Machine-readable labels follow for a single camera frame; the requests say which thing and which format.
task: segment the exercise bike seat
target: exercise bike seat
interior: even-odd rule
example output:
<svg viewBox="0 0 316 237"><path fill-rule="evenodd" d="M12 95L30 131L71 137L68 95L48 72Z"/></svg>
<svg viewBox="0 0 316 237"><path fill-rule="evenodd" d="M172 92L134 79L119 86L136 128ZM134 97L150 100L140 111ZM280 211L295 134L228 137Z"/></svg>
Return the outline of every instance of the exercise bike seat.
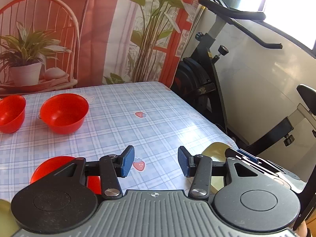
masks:
<svg viewBox="0 0 316 237"><path fill-rule="evenodd" d="M296 89L310 111L316 115L316 90L303 84L299 84Z"/></svg>

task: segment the table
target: table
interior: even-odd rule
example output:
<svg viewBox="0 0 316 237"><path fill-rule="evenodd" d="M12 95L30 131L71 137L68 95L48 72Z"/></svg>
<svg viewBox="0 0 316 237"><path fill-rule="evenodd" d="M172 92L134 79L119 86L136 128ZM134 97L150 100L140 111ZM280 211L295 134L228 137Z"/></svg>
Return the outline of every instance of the table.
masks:
<svg viewBox="0 0 316 237"><path fill-rule="evenodd" d="M82 127L71 135L53 133L39 118L41 105L60 93L76 93L89 102ZM0 199L11 201L29 184L37 166L54 156L70 155L95 161L135 147L129 175L121 188L188 191L178 147L192 155L213 142L236 144L184 100L159 82L129 83L25 95L26 116L13 134L0 133Z"/></svg>

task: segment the backdrop with plant print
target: backdrop with plant print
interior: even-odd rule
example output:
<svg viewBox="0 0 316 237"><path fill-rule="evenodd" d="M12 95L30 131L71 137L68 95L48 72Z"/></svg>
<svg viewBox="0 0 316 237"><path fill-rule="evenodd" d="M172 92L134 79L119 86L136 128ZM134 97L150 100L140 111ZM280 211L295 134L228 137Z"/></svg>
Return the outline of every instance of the backdrop with plant print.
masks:
<svg viewBox="0 0 316 237"><path fill-rule="evenodd" d="M171 86L197 6L197 0L0 0L0 97L125 82Z"/></svg>

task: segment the wooden chair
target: wooden chair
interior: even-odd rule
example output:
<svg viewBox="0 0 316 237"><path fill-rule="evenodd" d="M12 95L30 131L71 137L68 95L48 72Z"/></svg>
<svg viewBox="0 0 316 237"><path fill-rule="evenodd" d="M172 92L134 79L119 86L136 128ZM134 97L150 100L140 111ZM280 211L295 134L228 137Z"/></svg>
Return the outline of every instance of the wooden chair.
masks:
<svg viewBox="0 0 316 237"><path fill-rule="evenodd" d="M0 70L0 97L11 93L30 94L72 88L77 84L79 24L71 8L61 0L13 0L0 9L0 36L17 36L16 22L21 22L26 29L33 31L54 29L54 39L67 47L71 53L58 53L56 60L48 59L46 69L58 67L67 73L64 80L42 83L41 86L28 87L26 91L8 88L9 70Z"/></svg>

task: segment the wooden tray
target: wooden tray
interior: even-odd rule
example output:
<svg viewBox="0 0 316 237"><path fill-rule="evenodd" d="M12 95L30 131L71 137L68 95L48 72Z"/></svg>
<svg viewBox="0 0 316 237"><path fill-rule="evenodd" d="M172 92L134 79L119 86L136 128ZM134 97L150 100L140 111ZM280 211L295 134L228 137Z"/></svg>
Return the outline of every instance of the wooden tray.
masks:
<svg viewBox="0 0 316 237"><path fill-rule="evenodd" d="M6 82L2 85L0 85L0 88L6 89L9 92L38 92L59 84L63 84L66 82L69 82L68 80L69 74L66 74L62 78L59 79L53 79L53 80L40 80L37 85L33 86L15 86L13 81Z"/></svg>

